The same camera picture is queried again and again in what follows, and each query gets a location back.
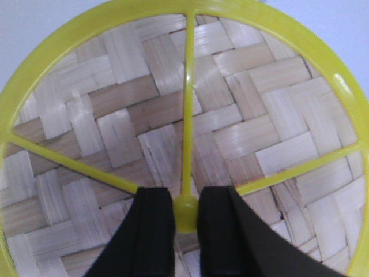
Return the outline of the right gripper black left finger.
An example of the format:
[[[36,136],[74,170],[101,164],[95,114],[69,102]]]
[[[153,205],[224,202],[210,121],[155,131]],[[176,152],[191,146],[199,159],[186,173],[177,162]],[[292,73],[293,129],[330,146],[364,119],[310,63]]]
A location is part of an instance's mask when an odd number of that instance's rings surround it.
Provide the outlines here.
[[[168,189],[140,187],[128,214],[86,276],[172,276],[174,236]]]

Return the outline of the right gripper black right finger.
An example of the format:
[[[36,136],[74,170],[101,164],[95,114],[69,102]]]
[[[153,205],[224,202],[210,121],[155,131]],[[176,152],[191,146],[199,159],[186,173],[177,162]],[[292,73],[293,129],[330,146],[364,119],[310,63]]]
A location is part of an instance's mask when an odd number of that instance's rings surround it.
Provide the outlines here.
[[[202,276],[340,276],[273,231],[231,186],[199,198]]]

